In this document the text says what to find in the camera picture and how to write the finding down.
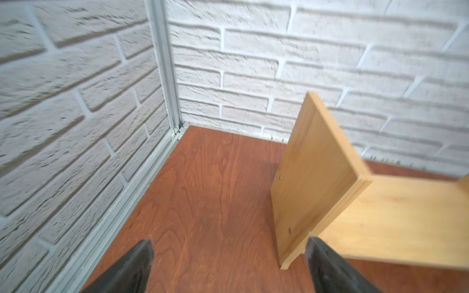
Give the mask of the wooden shelf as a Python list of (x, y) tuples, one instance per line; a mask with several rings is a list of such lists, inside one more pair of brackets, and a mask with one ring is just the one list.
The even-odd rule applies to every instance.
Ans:
[(286, 270), (316, 236), (345, 258), (467, 269), (469, 180), (374, 174), (308, 92), (271, 186)]

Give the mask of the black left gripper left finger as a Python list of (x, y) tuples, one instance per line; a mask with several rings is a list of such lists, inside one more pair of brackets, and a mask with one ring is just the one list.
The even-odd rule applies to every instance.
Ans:
[(154, 259), (150, 239), (139, 241), (83, 293), (144, 293)]

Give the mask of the left floor aluminium rail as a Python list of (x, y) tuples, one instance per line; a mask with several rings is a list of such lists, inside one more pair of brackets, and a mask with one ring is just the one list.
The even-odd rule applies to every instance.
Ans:
[(165, 134), (160, 145), (143, 162), (121, 195), (96, 221), (88, 237), (74, 250), (70, 262), (43, 290), (44, 293), (78, 293), (81, 290), (188, 127), (189, 123), (185, 122), (179, 130), (170, 130)]

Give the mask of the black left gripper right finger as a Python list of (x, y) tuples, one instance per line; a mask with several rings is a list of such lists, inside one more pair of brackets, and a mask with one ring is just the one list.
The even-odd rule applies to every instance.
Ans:
[(320, 238), (308, 239), (305, 259), (317, 293), (381, 291)]

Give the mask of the left aluminium corner post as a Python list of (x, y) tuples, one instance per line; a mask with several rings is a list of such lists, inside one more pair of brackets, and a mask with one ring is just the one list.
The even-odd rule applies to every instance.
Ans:
[(178, 134), (184, 122), (178, 97), (166, 2), (149, 0), (145, 5), (170, 126), (172, 131)]

